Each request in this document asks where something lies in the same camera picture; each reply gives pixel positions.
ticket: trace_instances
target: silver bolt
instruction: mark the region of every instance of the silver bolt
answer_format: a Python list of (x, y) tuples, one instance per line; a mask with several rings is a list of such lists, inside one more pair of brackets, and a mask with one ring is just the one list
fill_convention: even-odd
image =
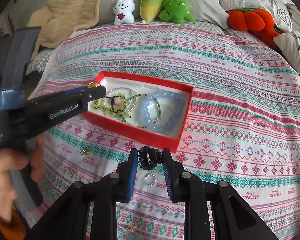
[(76, 181), (76, 182), (73, 183), (73, 186), (75, 188), (81, 188), (83, 186), (83, 184), (84, 183), (82, 181)]
[(111, 179), (116, 179), (118, 177), (119, 177), (119, 173), (117, 173), (117, 172), (113, 172), (113, 173), (110, 174)]
[(181, 176), (186, 178), (186, 179), (189, 179), (191, 177), (191, 173), (185, 171), (181, 174)]
[(224, 181), (224, 180), (221, 180), (221, 181), (219, 181), (219, 186), (220, 187), (228, 187), (228, 182), (226, 182), (226, 181)]

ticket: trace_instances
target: pink bead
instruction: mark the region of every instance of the pink bead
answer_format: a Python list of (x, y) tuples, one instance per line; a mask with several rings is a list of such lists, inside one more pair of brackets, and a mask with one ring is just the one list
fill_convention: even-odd
[(122, 101), (120, 100), (120, 98), (115, 98), (113, 103), (117, 108), (120, 108), (122, 106)]

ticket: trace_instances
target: light blue bead bracelet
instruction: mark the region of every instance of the light blue bead bracelet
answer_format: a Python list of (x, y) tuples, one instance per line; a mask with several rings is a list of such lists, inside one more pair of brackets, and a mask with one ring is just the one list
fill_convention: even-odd
[[(173, 102), (176, 102), (175, 105), (175, 111), (173, 112), (173, 115), (170, 116), (169, 120), (165, 123), (165, 125), (156, 125), (156, 122), (158, 118), (156, 118), (153, 122), (150, 118), (150, 114), (148, 111), (148, 106), (151, 101), (154, 101), (154, 99), (158, 98), (166, 98), (169, 100), (172, 100)], [(150, 132), (156, 132), (164, 134), (166, 131), (171, 131), (175, 124), (177, 123), (177, 120), (182, 116), (183, 108), (185, 107), (185, 101), (181, 98), (181, 95), (179, 93), (174, 93), (171, 91), (165, 91), (160, 90), (156, 91), (153, 94), (147, 95), (141, 102), (141, 108), (140, 108), (140, 119), (144, 126), (146, 126), (146, 130)], [(161, 116), (161, 109), (158, 108), (159, 114), (158, 116)]]

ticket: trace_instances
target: beige blanket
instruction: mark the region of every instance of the beige blanket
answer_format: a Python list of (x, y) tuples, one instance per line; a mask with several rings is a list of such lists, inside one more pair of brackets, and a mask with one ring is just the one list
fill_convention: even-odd
[(50, 0), (40, 10), (35, 11), (28, 27), (41, 26), (32, 60), (38, 54), (40, 45), (56, 48), (72, 32), (88, 29), (99, 21), (101, 0)]

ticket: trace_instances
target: quilted blanket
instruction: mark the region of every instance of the quilted blanket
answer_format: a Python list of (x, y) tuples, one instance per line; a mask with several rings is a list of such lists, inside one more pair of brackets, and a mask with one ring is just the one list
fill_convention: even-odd
[[(36, 96), (86, 85), (102, 70), (194, 86), (173, 159), (202, 180), (228, 181), (279, 239), (300, 232), (300, 77), (278, 53), (261, 43), (155, 22), (74, 33), (48, 64)], [(99, 180), (142, 146), (80, 115), (50, 129), (44, 203), (32, 213), (21, 208), (30, 226), (74, 181)], [(89, 155), (80, 155), (84, 148)], [(183, 239), (184, 205), (170, 202), (162, 166), (153, 172), (156, 183), (149, 187), (139, 169), (131, 202), (117, 203), (118, 239)]]

